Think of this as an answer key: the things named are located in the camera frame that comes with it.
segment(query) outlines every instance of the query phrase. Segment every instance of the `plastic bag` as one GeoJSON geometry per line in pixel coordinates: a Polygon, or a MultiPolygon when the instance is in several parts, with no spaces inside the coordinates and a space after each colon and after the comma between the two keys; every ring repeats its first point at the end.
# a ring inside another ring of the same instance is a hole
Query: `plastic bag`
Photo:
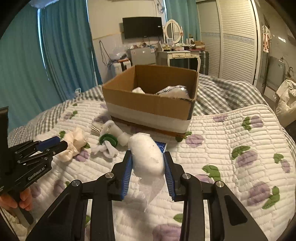
{"type": "Polygon", "coordinates": [[[276,107],[276,116],[283,127],[296,120],[296,83],[292,80],[285,80],[276,94],[279,103],[276,107]]]}

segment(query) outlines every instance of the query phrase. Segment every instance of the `louvered wardrobe door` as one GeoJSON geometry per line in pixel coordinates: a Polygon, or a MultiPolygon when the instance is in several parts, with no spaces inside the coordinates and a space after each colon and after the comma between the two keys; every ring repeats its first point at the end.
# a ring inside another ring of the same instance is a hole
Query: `louvered wardrobe door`
{"type": "Polygon", "coordinates": [[[217,0],[222,29],[220,78],[253,84],[257,31],[251,0],[217,0]]]}
{"type": "Polygon", "coordinates": [[[221,36],[216,0],[198,2],[197,10],[201,41],[209,52],[209,75],[219,77],[221,36]]]}

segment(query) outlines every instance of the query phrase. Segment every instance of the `finger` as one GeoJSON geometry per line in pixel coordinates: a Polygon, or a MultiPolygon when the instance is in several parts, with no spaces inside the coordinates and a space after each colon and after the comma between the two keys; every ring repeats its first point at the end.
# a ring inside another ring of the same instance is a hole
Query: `finger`
{"type": "Polygon", "coordinates": [[[8,194],[2,194],[0,197],[1,201],[12,208],[17,208],[17,202],[8,194]]]}
{"type": "Polygon", "coordinates": [[[32,210],[32,207],[33,207],[33,204],[30,203],[29,206],[27,206],[27,207],[25,208],[25,210],[26,210],[26,211],[30,211],[30,210],[32,210]]]}
{"type": "Polygon", "coordinates": [[[22,199],[23,201],[25,201],[31,194],[31,189],[27,188],[24,191],[22,191],[20,193],[20,199],[22,199]]]}
{"type": "Polygon", "coordinates": [[[32,195],[29,195],[25,201],[20,201],[19,205],[21,208],[26,208],[32,202],[32,195]]]}

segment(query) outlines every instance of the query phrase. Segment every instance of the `cardboard box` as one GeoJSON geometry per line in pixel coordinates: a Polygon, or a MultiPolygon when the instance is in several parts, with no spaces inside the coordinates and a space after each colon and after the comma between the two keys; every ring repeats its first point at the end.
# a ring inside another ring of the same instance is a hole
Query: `cardboard box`
{"type": "Polygon", "coordinates": [[[198,72],[194,70],[136,65],[104,84],[103,94],[112,119],[176,136],[187,131],[197,86],[198,72]],[[169,85],[186,86],[190,99],[155,95],[169,85]],[[132,93],[137,87],[146,94],[132,93]]]}

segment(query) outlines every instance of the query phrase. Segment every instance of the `television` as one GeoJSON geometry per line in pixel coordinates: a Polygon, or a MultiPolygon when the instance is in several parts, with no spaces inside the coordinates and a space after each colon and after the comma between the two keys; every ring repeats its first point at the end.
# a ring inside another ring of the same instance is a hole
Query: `television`
{"type": "Polygon", "coordinates": [[[160,17],[123,18],[123,31],[126,39],[148,38],[163,35],[160,17]]]}

